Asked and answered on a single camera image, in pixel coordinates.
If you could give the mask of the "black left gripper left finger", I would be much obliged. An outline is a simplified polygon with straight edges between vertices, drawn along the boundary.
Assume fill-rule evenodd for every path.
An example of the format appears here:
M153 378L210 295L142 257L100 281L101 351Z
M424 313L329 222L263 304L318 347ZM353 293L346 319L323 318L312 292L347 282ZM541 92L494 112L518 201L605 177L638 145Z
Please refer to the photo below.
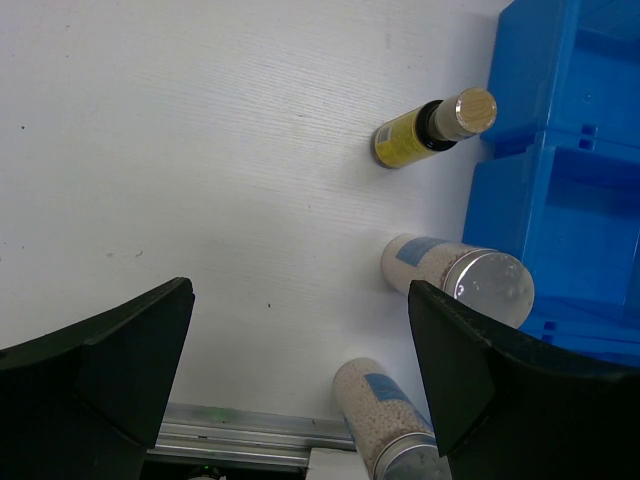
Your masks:
M136 479L154 448L195 303L174 278L1 352L4 479Z

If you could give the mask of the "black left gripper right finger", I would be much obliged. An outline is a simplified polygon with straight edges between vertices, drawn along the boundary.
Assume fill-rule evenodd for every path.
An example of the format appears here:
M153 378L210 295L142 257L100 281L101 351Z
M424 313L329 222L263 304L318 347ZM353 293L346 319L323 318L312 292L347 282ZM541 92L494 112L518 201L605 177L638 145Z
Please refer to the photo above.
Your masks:
M408 314L456 479L635 479L639 371L552 346L413 281Z

